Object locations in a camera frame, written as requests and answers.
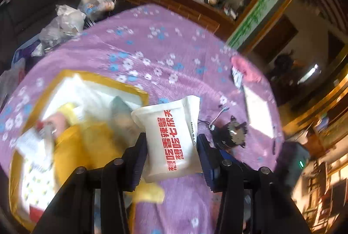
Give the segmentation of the white paper sheet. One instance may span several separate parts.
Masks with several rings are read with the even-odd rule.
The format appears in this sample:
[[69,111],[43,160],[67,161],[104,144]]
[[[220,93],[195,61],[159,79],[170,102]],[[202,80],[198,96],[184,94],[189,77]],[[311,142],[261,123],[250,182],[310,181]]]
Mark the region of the white paper sheet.
[[268,104],[250,88],[243,86],[249,125],[269,138],[274,138],[274,128]]

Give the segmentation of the white pouch red characters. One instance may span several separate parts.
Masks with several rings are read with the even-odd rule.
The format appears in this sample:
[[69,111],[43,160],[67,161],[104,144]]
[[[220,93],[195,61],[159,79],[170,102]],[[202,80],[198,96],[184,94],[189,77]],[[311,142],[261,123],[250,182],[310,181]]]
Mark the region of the white pouch red characters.
[[170,103],[141,107],[131,113],[146,133],[148,183],[202,171],[196,148],[200,98],[187,96]]

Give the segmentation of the pink cloth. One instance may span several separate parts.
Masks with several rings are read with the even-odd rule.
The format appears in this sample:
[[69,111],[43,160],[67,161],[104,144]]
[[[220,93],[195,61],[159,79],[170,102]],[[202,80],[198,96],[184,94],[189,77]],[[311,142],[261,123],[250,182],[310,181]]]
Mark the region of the pink cloth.
[[234,55],[231,57],[232,67],[242,73],[247,82],[261,82],[263,75],[247,59]]

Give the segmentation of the yellow-taped cardboard box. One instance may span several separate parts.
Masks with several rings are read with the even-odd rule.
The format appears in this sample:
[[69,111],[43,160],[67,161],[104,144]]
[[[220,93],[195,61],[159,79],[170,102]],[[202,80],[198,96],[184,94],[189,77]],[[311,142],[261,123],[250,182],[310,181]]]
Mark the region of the yellow-taped cardboard box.
[[140,88],[87,71],[61,71],[30,113],[17,141],[9,175],[12,215],[33,231],[60,187],[78,167],[103,167],[135,144],[137,132],[118,111],[146,106]]

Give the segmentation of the white cloth bundle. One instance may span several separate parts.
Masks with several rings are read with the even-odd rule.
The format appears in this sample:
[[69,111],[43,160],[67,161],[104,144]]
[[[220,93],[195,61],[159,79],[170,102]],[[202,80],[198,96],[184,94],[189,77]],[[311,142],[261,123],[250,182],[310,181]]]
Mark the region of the white cloth bundle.
[[78,117],[92,116],[98,120],[106,120],[111,116],[112,101],[120,97],[131,110],[145,105],[143,96],[135,92],[127,92],[126,84],[112,82],[105,85],[99,82],[82,79],[80,74],[65,77],[55,87],[50,101],[42,114],[43,119],[57,112],[65,104],[78,108]]

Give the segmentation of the wooden cabinet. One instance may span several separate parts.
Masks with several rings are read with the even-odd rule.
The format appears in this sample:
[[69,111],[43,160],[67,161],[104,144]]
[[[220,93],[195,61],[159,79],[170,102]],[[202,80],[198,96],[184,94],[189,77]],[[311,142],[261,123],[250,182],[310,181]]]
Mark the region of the wooden cabinet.
[[223,11],[197,0],[124,0],[132,5],[157,4],[200,25],[216,37],[227,41],[234,29],[234,20]]

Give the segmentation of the crumpled white plastic bag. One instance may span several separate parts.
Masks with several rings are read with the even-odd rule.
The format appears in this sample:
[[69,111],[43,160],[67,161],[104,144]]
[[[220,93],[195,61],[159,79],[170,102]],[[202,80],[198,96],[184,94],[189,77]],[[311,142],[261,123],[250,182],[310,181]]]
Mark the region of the crumpled white plastic bag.
[[85,13],[68,5],[57,5],[56,12],[57,16],[39,33],[40,43],[31,53],[32,57],[43,57],[83,32]]

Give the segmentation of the pink fluffy plush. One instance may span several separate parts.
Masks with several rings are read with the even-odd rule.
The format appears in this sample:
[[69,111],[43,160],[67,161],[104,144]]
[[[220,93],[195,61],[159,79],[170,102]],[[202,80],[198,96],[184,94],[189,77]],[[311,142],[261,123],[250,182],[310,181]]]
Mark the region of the pink fluffy plush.
[[70,126],[65,115],[59,111],[46,118],[43,123],[50,128],[53,139],[57,139]]

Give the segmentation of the purple floral tablecloth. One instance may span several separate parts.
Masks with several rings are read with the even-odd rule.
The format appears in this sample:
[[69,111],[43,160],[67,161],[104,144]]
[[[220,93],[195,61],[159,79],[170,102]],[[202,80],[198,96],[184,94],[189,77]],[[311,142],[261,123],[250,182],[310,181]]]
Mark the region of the purple floral tablecloth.
[[[13,92],[1,112],[1,168],[9,174],[15,144],[30,113],[65,69],[92,72],[140,88],[147,92],[151,105],[198,96],[199,118],[204,122],[218,117],[222,126],[232,116],[248,121],[244,92],[236,88],[231,75],[234,55],[239,53],[212,33],[157,5],[101,21],[39,61]],[[249,127],[245,147],[235,148],[232,154],[254,169],[274,169],[284,138],[273,92],[265,76],[261,82],[243,78],[243,85],[267,102],[274,138]]]

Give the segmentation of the black leather sofa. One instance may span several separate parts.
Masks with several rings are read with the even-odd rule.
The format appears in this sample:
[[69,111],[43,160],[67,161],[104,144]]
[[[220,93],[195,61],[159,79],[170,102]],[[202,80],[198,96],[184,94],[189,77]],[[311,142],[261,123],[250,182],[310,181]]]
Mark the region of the black leather sofa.
[[77,8],[80,0],[10,0],[1,5],[1,62],[9,64],[17,48],[56,17],[57,5]]

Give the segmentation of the lemon print tissue pack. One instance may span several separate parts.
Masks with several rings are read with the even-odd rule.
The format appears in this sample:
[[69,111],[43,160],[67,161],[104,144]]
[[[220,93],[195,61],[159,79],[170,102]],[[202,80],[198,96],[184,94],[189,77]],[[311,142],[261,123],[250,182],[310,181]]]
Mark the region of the lemon print tissue pack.
[[16,151],[23,158],[19,194],[27,211],[30,207],[44,211],[56,194],[54,142],[44,136],[43,131],[32,127],[17,140]]

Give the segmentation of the clear plastic bag with bottles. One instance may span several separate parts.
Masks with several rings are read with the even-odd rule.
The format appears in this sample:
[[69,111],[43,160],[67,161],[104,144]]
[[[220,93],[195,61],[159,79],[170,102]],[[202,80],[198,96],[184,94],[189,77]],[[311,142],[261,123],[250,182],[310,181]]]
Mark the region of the clear plastic bag with bottles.
[[116,0],[80,0],[78,9],[89,21],[95,22],[105,13],[113,11],[115,6]]

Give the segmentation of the mustard yellow pouch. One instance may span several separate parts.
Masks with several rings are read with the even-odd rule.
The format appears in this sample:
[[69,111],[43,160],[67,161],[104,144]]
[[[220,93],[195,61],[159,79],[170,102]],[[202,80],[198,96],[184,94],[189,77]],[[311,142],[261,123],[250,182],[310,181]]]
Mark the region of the mustard yellow pouch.
[[72,172],[83,166],[88,170],[104,167],[121,157],[124,146],[105,122],[86,122],[67,128],[57,139],[54,169],[57,183],[62,186]]

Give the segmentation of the black motor device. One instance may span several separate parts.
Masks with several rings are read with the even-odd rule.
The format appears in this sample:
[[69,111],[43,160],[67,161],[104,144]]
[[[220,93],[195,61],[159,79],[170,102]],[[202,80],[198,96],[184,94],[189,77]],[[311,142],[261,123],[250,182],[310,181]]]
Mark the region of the black motor device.
[[214,144],[222,150],[236,146],[245,147],[245,136],[248,132],[247,122],[239,123],[234,116],[223,127],[209,125]]

